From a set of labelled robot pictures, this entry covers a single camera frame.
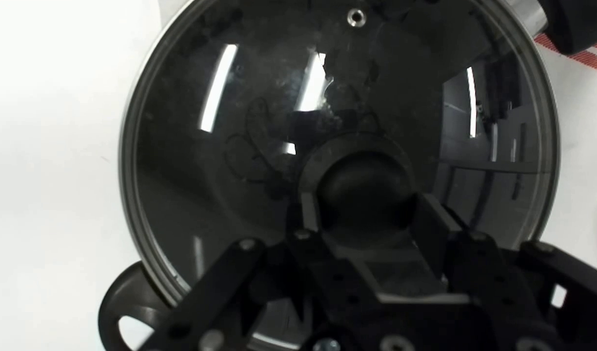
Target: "small screw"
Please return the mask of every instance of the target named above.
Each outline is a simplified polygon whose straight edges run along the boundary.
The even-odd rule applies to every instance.
[[[255,239],[247,237],[247,239],[239,239],[239,247],[243,251],[249,251],[251,247],[255,247]]]
[[[403,335],[386,335],[380,338],[380,351],[415,351],[415,346]]]
[[[220,351],[224,342],[224,335],[220,329],[208,329],[202,333],[200,340],[198,340],[198,348],[200,351]]]

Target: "glossy black dome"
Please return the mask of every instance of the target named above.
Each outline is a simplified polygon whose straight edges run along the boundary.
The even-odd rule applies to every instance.
[[[282,239],[294,202],[311,202],[304,223],[364,260],[405,249],[403,200],[419,190],[516,245],[548,212],[555,138],[538,56],[497,1],[198,0],[132,95],[122,196],[175,301],[235,237]],[[366,233],[364,221],[391,225]]]

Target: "screw hole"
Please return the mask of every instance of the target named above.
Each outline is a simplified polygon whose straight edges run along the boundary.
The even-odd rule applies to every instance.
[[[349,9],[349,13],[345,15],[345,21],[350,24],[350,26],[362,26],[366,23],[366,15],[360,7],[352,7]]]

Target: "white background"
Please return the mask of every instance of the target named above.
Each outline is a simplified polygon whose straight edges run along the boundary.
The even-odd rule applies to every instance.
[[[118,124],[183,0],[0,0],[0,348],[95,351],[95,311],[136,258]],[[597,264],[597,71],[540,48],[563,124],[548,237]]]

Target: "red object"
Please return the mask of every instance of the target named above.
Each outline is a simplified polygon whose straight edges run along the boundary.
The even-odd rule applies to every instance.
[[[542,46],[548,46],[548,48],[555,50],[555,46],[553,46],[553,42],[549,40],[548,34],[536,34],[534,40]],[[592,52],[592,50],[581,50],[577,54],[569,54],[569,58],[577,60],[581,63],[587,63],[590,67],[597,67],[597,52]]]

